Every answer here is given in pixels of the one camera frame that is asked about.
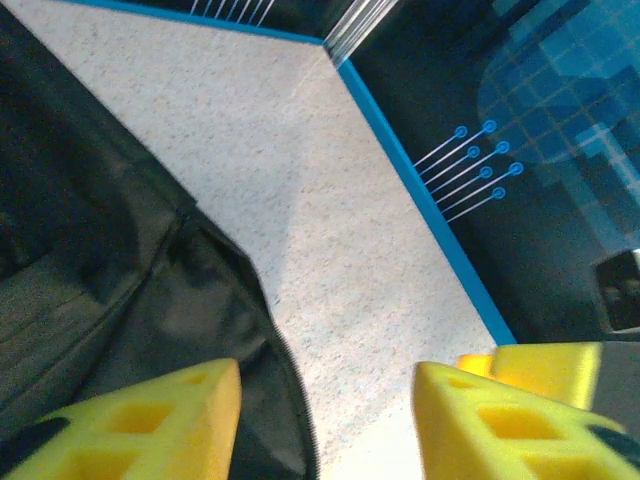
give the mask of black fabric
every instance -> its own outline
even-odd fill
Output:
[[[69,425],[69,420],[66,418],[51,418],[35,425],[29,425],[8,440],[0,442],[0,478],[37,452],[67,425]]]
[[[303,387],[250,260],[4,7],[0,29],[0,441],[232,357],[230,478],[317,478]]]

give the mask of foam block hole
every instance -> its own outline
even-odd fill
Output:
[[[485,406],[478,409],[484,423],[498,438],[555,440],[562,438],[540,414],[519,406]]]
[[[451,385],[453,388],[476,388],[475,385],[471,385],[470,383],[459,380],[457,378],[450,378],[449,385]]]
[[[200,385],[202,382],[204,382],[205,378],[207,378],[206,373],[198,373],[196,375],[191,375],[190,377],[185,378],[184,381],[186,383],[191,383],[192,385]]]
[[[130,403],[120,406],[107,421],[112,433],[153,433],[173,411],[171,403]]]
[[[138,455],[103,450],[75,452],[62,462],[55,480],[120,480]]]

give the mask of white speckled surface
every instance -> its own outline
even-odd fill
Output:
[[[412,368],[493,346],[320,47],[5,0],[252,256],[325,479],[421,478]]]

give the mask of blue edge trim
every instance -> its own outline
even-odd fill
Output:
[[[187,13],[147,7],[135,3],[112,0],[70,1],[72,3],[137,13],[140,15],[159,17],[178,22],[207,25],[225,30],[235,30],[243,33],[262,35],[294,42],[310,43],[313,45],[322,45],[324,43],[319,38],[307,35],[299,35],[296,33],[282,32],[280,30],[256,27],[254,25],[244,25],[227,22],[225,20],[189,15]],[[382,145],[382,148],[391,160],[396,172],[398,172],[398,176],[407,187],[411,198],[418,207],[418,210],[420,210],[422,217],[431,229],[431,232],[440,245],[440,248],[442,248],[442,251],[451,264],[453,271],[460,279],[460,283],[467,292],[467,295],[471,299],[471,302],[478,311],[480,318],[482,318],[482,321],[494,341],[498,345],[510,345],[516,343],[509,327],[502,318],[502,315],[498,311],[495,303],[493,303],[489,292],[487,292],[487,289],[480,280],[480,277],[478,277],[478,274],[460,246],[460,243],[449,228],[449,225],[447,225],[442,213],[440,213],[440,210],[438,210],[435,202],[425,189],[420,176],[413,168],[413,164],[409,159],[407,152],[404,150],[404,147],[398,140],[398,137],[389,125],[389,122],[387,122],[387,119],[380,110],[380,107],[378,107],[378,104],[371,95],[371,92],[362,81],[362,78],[360,78],[360,75],[351,61],[347,60],[344,62],[340,68],[338,68],[338,73],[356,101],[356,104],[369,122],[369,125],[378,138],[380,145]]]
[[[358,107],[360,107],[362,114],[369,122],[373,133],[375,133],[380,145],[382,145],[393,167],[398,172],[398,176],[407,187],[411,198],[418,210],[420,210],[425,222],[427,222],[433,236],[436,238],[440,248],[442,248],[453,271],[460,279],[460,283],[471,299],[473,306],[476,307],[480,318],[482,318],[494,341],[498,345],[516,343],[511,330],[509,330],[498,308],[493,303],[489,292],[487,292],[480,277],[478,277],[436,203],[427,192],[418,172],[413,168],[409,155],[407,155],[382,110],[373,99],[373,95],[371,95],[362,78],[360,78],[360,74],[356,71],[353,63],[350,60],[345,61],[338,68],[338,73]]]

